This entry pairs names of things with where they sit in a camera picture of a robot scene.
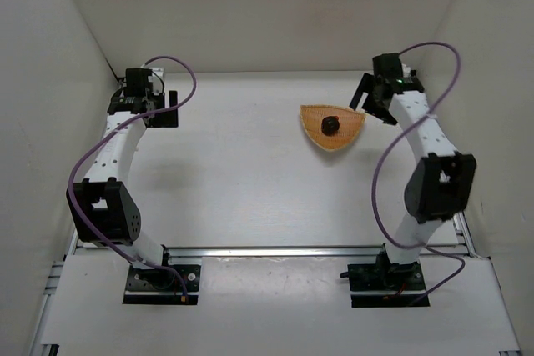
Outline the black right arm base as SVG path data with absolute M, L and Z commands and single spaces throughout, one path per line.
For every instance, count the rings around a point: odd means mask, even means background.
M 352 308 L 428 308 L 421 264 L 391 264 L 384 255 L 373 263 L 348 264 L 340 279 L 350 286 Z

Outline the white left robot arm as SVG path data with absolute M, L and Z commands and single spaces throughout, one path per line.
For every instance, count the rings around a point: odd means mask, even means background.
M 399 128 L 367 118 L 355 141 L 320 149 L 303 105 L 346 106 L 358 72 L 170 74 L 183 102 L 175 128 L 121 128 L 94 159 L 88 180 L 116 178 L 141 213 L 142 234 L 171 248 L 371 246 L 384 242 L 370 187 Z

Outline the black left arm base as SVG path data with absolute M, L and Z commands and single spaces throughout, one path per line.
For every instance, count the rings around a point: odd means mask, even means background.
M 169 267 L 183 279 L 187 294 L 176 275 L 158 269 L 130 266 L 124 285 L 123 304 L 194 306 L 199 301 L 202 262 L 200 258 L 171 258 Z

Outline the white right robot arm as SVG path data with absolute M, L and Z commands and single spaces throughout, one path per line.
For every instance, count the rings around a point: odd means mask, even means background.
M 406 214 L 388 235 L 374 270 L 386 284 L 414 274 L 421 250 L 435 231 L 465 210 L 476 171 L 473 155 L 461 153 L 442 131 L 416 72 L 399 54 L 372 59 L 373 72 L 360 80 L 350 107 L 360 105 L 383 123 L 399 125 L 397 142 L 406 140 L 416 166 L 404 189 Z

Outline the dark fake fruit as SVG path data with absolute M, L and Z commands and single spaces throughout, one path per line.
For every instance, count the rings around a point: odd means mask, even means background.
M 333 117 L 334 115 L 326 116 L 321 122 L 321 132 L 325 136 L 336 135 L 340 130 L 340 121 Z

